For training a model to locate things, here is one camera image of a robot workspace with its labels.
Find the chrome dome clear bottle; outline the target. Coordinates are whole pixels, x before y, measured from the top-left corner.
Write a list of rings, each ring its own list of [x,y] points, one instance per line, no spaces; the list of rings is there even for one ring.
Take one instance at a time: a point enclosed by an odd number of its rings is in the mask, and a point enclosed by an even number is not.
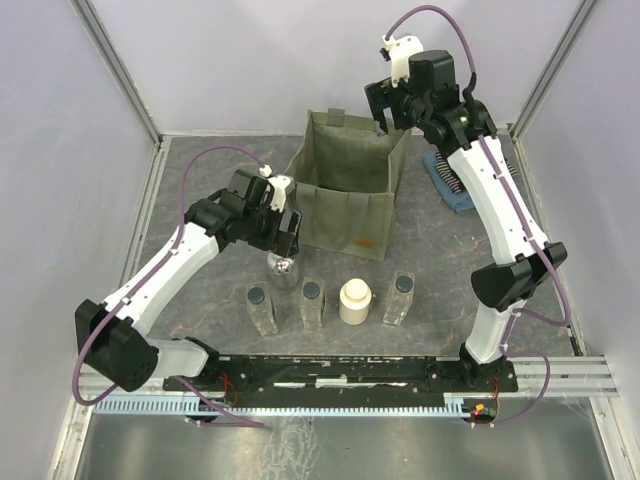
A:
[[[282,290],[293,289],[300,279],[299,261],[269,252],[266,257],[267,271],[274,285]]]

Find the green canvas bag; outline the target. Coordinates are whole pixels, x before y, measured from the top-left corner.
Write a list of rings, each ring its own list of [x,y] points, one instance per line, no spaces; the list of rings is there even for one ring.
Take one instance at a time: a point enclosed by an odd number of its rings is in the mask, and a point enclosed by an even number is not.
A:
[[[410,138],[341,109],[309,110],[303,143],[285,169],[295,181],[288,200],[302,213],[300,244],[383,261]]]

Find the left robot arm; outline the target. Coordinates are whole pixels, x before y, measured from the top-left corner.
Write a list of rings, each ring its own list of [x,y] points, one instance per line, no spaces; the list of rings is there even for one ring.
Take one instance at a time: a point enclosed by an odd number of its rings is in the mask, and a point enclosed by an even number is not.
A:
[[[154,340],[159,314],[187,281],[237,241],[280,257],[297,254],[301,214],[287,206],[286,175],[236,171],[229,186],[192,204],[169,241],[119,290],[76,309],[82,363],[124,391],[151,378],[183,376],[199,390],[215,387],[217,353],[194,338]]]

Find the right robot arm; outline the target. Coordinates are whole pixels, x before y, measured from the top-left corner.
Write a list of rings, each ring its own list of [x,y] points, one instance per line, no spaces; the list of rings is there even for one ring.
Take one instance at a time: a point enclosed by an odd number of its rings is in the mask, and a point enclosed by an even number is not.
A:
[[[566,260],[563,243],[552,243],[536,224],[506,165],[496,126],[476,85],[455,79],[453,57],[425,50],[415,38],[393,40],[381,49],[391,65],[388,78],[366,86],[373,119],[389,127],[419,129],[462,181],[484,225],[493,261],[471,275],[479,305],[459,358],[442,373],[478,391],[504,373],[509,330],[517,314],[547,278],[556,279]]]

